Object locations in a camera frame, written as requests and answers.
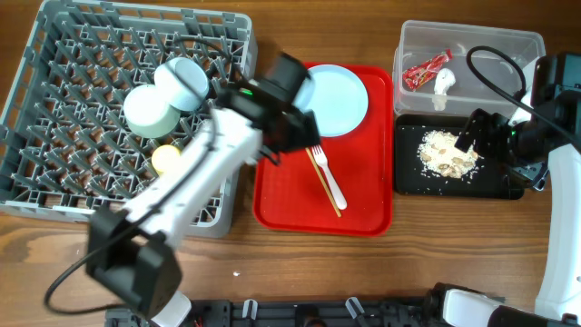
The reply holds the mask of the rice and nut leftovers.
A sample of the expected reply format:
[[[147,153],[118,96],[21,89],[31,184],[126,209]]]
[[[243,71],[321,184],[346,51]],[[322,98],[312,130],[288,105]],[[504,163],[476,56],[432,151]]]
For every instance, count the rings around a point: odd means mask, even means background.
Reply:
[[[421,173],[427,177],[462,179],[477,169],[480,156],[473,146],[464,152],[455,144],[458,137],[450,132],[426,132],[419,144],[417,157],[422,164]]]

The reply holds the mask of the white napkin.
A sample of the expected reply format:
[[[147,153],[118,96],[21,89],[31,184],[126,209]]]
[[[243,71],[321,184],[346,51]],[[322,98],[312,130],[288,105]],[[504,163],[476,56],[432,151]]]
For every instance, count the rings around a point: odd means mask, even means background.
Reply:
[[[435,78],[434,96],[432,97],[435,111],[441,112],[446,109],[447,92],[455,83],[456,76],[450,69],[442,68],[439,70]]]

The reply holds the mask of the light blue round plate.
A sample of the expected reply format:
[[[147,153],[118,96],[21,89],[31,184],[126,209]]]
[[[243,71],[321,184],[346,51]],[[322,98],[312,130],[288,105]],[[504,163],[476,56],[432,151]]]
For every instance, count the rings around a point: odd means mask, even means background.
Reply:
[[[322,137],[353,132],[369,108],[367,89],[351,70],[334,64],[317,64],[308,69],[293,105],[304,114],[314,113]]]

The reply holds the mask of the red snack wrapper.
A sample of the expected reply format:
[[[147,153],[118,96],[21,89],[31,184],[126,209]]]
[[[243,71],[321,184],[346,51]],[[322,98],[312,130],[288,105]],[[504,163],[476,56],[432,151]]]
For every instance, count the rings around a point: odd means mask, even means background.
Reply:
[[[453,58],[450,49],[432,57],[426,62],[412,66],[402,73],[402,79],[405,85],[413,92],[422,85],[434,79],[443,65]]]

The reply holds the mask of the light blue bowl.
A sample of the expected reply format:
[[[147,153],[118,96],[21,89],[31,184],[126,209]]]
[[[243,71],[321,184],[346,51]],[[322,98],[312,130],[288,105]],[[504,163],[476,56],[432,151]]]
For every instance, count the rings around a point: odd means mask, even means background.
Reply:
[[[161,98],[184,112],[200,108],[210,92],[210,82],[203,69],[185,57],[175,57],[159,65],[153,80]]]

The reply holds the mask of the yellow plastic cup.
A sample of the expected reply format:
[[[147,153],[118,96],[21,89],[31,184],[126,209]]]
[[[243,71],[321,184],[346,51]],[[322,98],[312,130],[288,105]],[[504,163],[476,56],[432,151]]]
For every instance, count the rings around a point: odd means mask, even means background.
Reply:
[[[181,150],[173,145],[166,144],[153,151],[151,162],[158,174],[171,170],[181,157]]]

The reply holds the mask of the light green bowl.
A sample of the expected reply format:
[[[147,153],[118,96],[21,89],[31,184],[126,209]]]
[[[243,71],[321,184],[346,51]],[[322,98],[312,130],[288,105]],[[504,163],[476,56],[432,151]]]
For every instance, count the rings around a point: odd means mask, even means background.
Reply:
[[[167,104],[153,84],[135,87],[125,97],[123,115],[132,133],[142,138],[160,138],[171,133],[180,112]]]

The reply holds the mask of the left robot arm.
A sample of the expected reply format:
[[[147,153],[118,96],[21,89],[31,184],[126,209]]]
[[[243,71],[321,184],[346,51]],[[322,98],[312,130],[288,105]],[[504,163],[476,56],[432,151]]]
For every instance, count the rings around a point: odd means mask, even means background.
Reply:
[[[276,163],[280,153],[319,143],[313,112],[293,103],[310,80],[299,60],[280,54],[266,75],[222,88],[175,168],[122,210],[93,214],[87,274],[154,325],[181,325],[192,304],[178,290],[182,270],[175,252],[187,226],[243,163],[259,155]]]

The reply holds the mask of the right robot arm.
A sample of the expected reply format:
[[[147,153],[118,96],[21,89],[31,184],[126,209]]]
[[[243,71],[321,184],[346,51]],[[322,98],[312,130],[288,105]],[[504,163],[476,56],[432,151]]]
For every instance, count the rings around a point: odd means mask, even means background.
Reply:
[[[437,283],[423,304],[424,324],[447,326],[577,326],[580,323],[580,56],[546,55],[535,65],[529,104],[524,90],[509,94],[476,67],[484,85],[530,113],[511,124],[477,109],[456,147],[474,149],[511,168],[544,162],[552,184],[547,263],[535,310],[525,312],[465,287]]]

